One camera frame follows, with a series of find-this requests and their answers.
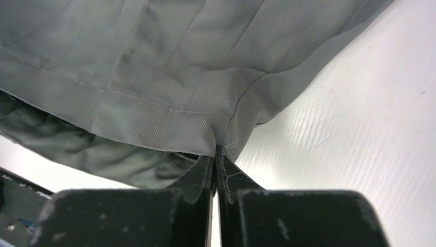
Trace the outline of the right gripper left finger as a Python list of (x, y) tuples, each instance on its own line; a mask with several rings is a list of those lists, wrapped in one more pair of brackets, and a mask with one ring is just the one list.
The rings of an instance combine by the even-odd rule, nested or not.
[(30, 246), (210, 246), (213, 158), (164, 189), (75, 189), (44, 206)]

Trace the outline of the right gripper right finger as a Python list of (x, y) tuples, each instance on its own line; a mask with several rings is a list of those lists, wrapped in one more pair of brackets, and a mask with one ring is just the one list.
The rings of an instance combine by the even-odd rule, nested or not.
[(218, 147), (222, 246), (388, 246), (369, 201), (352, 190), (267, 190)]

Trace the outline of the grey garment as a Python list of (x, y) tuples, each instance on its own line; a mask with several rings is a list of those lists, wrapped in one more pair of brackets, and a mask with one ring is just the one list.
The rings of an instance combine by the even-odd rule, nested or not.
[(291, 104), (390, 1), (1, 1), (1, 135), (163, 188)]

